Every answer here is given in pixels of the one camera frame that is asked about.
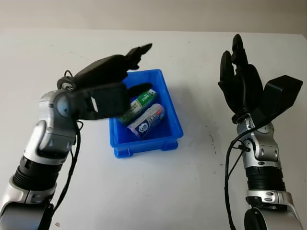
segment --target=wire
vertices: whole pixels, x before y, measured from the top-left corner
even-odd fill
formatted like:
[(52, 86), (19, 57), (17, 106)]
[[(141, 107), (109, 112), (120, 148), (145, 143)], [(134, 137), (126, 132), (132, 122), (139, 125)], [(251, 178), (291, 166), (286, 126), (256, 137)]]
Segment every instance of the wire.
[(229, 203), (229, 192), (228, 192), (228, 182), (229, 182), (229, 176), (232, 173), (233, 169), (235, 168), (237, 162), (239, 161), (240, 157), (242, 156), (240, 154), (240, 156), (238, 157), (237, 161), (235, 162), (233, 168), (231, 169), (230, 173), (229, 173), (229, 158), (230, 158), (230, 153), (231, 150), (234, 148), (234, 145), (240, 141), (242, 143), (242, 141), (240, 140), (242, 137), (244, 137), (245, 135), (256, 131), (257, 129), (267, 125), (268, 123), (270, 123), (270, 121), (265, 121), (262, 122), (261, 124), (259, 124), (258, 126), (247, 130), (243, 133), (241, 133), (240, 135), (238, 135), (233, 141), (230, 142), (230, 145), (228, 147), (227, 150), (227, 154), (226, 154), (226, 162), (225, 162), (225, 185), (224, 185), (224, 194), (225, 194), (225, 205), (226, 205), (226, 210), (227, 210), (227, 214), (228, 214), (228, 220), (229, 220), (229, 225), (230, 225), (230, 229), (231, 230), (236, 230), (236, 227), (234, 225), (234, 222), (232, 220), (232, 216), (231, 216), (231, 209), (230, 209), (230, 203)]
[(242, 149), (240, 155), (238, 156), (238, 158), (237, 158), (237, 160), (236, 160), (236, 162), (234, 164), (234, 166), (232, 166), (232, 168), (231, 168), (231, 170), (229, 172), (228, 178), (230, 177), (232, 171), (235, 169), (236, 164), (238, 164), (238, 162), (239, 162), (240, 158), (242, 157), (243, 153), (244, 153), (244, 150)]
[(65, 73), (64, 73), (64, 77), (67, 77), (67, 74), (69, 74), (69, 75), (70, 75), (70, 77), (72, 77), (72, 78), (73, 78), (73, 75), (72, 75), (72, 73), (71, 73), (71, 71), (70, 71), (70, 70), (66, 70), (66, 71), (65, 71)]
[(65, 195), (68, 191), (68, 188), (69, 188), (69, 184), (71, 182), (71, 177), (72, 177), (72, 174), (73, 174), (73, 171), (76, 167), (76, 163), (77, 163), (77, 160), (78, 160), (78, 156), (79, 156), (79, 151), (80, 151), (80, 145), (81, 145), (81, 134), (80, 134), (80, 130), (83, 128), (84, 126), (84, 123), (82, 121), (76, 121), (76, 136), (77, 136), (77, 146), (76, 146), (76, 151), (75, 151), (75, 155), (73, 155), (72, 153), (72, 150), (70, 150), (70, 153), (71, 153), (71, 167), (69, 169), (69, 172), (68, 172), (68, 177), (67, 177), (67, 181), (66, 181), (66, 184), (59, 196), (59, 199), (58, 199), (58, 202), (57, 204), (55, 205), (54, 209), (53, 209), (53, 212), (52, 212), (52, 215), (54, 215), (54, 213), (57, 211), (57, 209), (59, 208), (59, 206), (61, 205), (61, 203), (63, 202), (64, 198), (65, 198)]

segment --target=robotic arm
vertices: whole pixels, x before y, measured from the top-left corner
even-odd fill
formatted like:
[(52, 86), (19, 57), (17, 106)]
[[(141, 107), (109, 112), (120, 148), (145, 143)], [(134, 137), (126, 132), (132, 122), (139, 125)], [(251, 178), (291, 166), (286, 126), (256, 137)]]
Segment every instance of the robotic arm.
[(80, 148), (79, 119), (97, 120), (123, 115), (130, 97), (151, 88), (145, 83), (127, 89), (121, 83), (129, 69), (138, 69), (141, 56), (152, 44), (132, 49), (126, 56), (114, 55), (96, 61), (72, 76), (58, 81), (57, 91), (39, 102), (39, 120), (0, 203), (0, 230), (48, 230), (52, 216), (64, 198), (65, 185), (54, 207), (51, 199), (59, 172), (71, 147), (72, 176)]
[[(236, 65), (236, 75), (232, 64)], [(303, 227), (286, 191), (273, 138), (271, 121), (294, 104), (303, 82), (289, 76), (269, 81), (264, 90), (256, 68), (248, 63), (240, 35), (233, 39), (233, 54), (225, 51), (221, 60), (221, 81), (226, 102), (235, 113), (238, 137), (232, 141), (226, 157), (225, 202), (230, 229), (235, 230), (228, 195), (229, 155), (241, 142), (243, 163), (248, 178), (246, 201), (251, 209), (245, 213), (245, 230), (302, 230)]]

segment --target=blue storage box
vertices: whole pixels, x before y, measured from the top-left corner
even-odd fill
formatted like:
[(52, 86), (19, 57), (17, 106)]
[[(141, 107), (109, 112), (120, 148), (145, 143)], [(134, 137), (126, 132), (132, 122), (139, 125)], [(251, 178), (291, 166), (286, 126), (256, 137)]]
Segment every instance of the blue storage box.
[(144, 139), (139, 140), (117, 118), (110, 118), (110, 144), (117, 158), (131, 157), (134, 153), (150, 150), (174, 150), (178, 147), (177, 139), (183, 136), (183, 131), (169, 96), (162, 71), (159, 69), (129, 72), (123, 81), (127, 88), (149, 82), (152, 89), (158, 92), (154, 103), (161, 104), (166, 110), (166, 116)]

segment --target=silver arm segment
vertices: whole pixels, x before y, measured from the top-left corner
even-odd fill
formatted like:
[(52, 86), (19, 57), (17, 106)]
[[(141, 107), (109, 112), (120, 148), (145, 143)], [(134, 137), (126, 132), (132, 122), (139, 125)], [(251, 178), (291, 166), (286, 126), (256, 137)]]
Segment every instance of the silver arm segment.
[(38, 123), (0, 203), (0, 230), (37, 230), (43, 219), (76, 140), (68, 93), (52, 91), (39, 102)]
[[(237, 132), (241, 134), (254, 127), (247, 115), (238, 122)], [(246, 200), (257, 213), (251, 215), (262, 216), (268, 230), (302, 230), (291, 193), (285, 189), (278, 145), (273, 134), (274, 127), (269, 123), (241, 139), (251, 149), (243, 153), (248, 177)], [(245, 222), (251, 221), (247, 214), (245, 217)]]

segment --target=white table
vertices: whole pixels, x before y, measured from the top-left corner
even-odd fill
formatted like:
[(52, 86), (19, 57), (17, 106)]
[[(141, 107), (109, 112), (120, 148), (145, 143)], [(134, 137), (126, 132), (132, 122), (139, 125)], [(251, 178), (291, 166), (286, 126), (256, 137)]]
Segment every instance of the white table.
[[(236, 136), (219, 89), (220, 58), (235, 33), (97, 30), (0, 31), (0, 195), (37, 121), (38, 100), (64, 70), (126, 54), (153, 42), (141, 69), (161, 69), (184, 130), (179, 148), (116, 159), (108, 120), (85, 122), (79, 161), (51, 230), (227, 230), (224, 161)], [(304, 81), (294, 107), (274, 120), (284, 181), (306, 227), (307, 43), (301, 35), (241, 33), (264, 83), (287, 74)], [(232, 162), (238, 153), (233, 152)], [(58, 179), (54, 201), (70, 160)], [(242, 163), (230, 182), (237, 229), (243, 229), (247, 183)]]

